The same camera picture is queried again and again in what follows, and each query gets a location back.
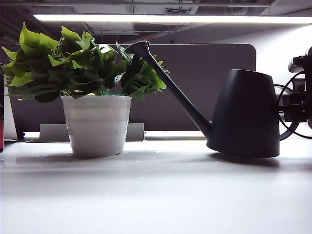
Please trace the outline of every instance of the ceiling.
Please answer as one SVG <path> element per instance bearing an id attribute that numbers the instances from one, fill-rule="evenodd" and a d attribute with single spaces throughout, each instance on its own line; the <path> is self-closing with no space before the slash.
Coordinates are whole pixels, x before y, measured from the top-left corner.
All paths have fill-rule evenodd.
<path id="1" fill-rule="evenodd" d="M 105 22 L 41 22 L 33 14 L 165 14 L 165 15 L 271 15 L 312 16 L 311 0 L 0 0 L 0 43 L 18 43 L 22 22 L 33 31 L 55 39 L 60 26 L 82 33 L 89 31 L 98 43 L 128 43 L 149 37 L 162 37 L 203 24 L 146 24 Z M 218 28 L 206 25 L 205 28 Z"/>

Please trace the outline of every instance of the plant pot rim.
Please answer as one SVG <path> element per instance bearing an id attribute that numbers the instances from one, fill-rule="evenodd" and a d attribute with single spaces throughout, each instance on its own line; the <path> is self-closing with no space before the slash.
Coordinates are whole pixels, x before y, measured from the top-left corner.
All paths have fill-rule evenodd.
<path id="1" fill-rule="evenodd" d="M 61 99 L 74 99 L 72 96 L 61 96 Z M 83 96 L 79 97 L 74 100 L 79 100 L 79 99 L 100 99 L 100 98 L 126 98 L 126 99 L 132 99 L 132 97 L 129 96 L 119 96 L 119 95 L 88 95 L 88 96 Z"/>

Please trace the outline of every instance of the cubicle wall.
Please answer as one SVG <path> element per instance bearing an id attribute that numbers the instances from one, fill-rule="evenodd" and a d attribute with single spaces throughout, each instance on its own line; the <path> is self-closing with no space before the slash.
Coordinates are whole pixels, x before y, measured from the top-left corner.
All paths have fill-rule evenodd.
<path id="1" fill-rule="evenodd" d="M 8 46 L 18 50 L 18 46 Z M 247 44 L 150 45 L 157 60 L 171 71 L 171 77 L 199 110 L 211 120 L 218 93 L 230 69 L 255 70 L 256 52 Z M 6 63 L 0 51 L 0 62 Z M 40 124 L 64 123 L 60 98 L 50 103 L 34 100 L 18 101 L 11 97 L 17 127 L 23 131 L 39 131 Z M 179 102 L 164 90 L 147 96 L 144 101 L 132 99 L 130 122 L 144 123 L 146 131 L 196 130 Z"/>

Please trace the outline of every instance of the potted plant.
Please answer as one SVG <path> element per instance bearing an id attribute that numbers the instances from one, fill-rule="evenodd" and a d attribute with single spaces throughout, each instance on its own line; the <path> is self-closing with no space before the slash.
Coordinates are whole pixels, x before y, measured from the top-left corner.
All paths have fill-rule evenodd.
<path id="1" fill-rule="evenodd" d="M 23 24 L 16 52 L 3 47 L 10 62 L 2 66 L 10 96 L 50 102 L 61 96 L 73 154 L 102 157 L 122 152 L 129 121 L 131 98 L 165 89 L 151 66 L 107 44 L 96 45 L 88 32 L 79 36 L 62 27 L 62 38 L 53 40 L 29 31 Z M 121 84 L 121 93 L 110 89 Z"/>

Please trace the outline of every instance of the watering can spout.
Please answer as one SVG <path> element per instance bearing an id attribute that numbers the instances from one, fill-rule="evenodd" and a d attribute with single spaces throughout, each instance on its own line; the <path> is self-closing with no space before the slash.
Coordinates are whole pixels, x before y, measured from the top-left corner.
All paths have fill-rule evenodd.
<path id="1" fill-rule="evenodd" d="M 190 102 L 190 100 L 183 94 L 183 92 L 172 81 L 169 75 L 167 75 L 162 68 L 158 65 L 155 58 L 151 55 L 147 41 L 140 41 L 126 49 L 126 53 L 135 54 L 144 58 L 151 67 L 157 72 L 160 78 L 166 84 L 166 87 L 174 94 L 177 100 L 182 105 L 185 112 L 189 115 L 192 121 L 200 129 L 206 138 L 209 138 L 212 131 L 212 124 L 208 122 L 201 112 Z"/>

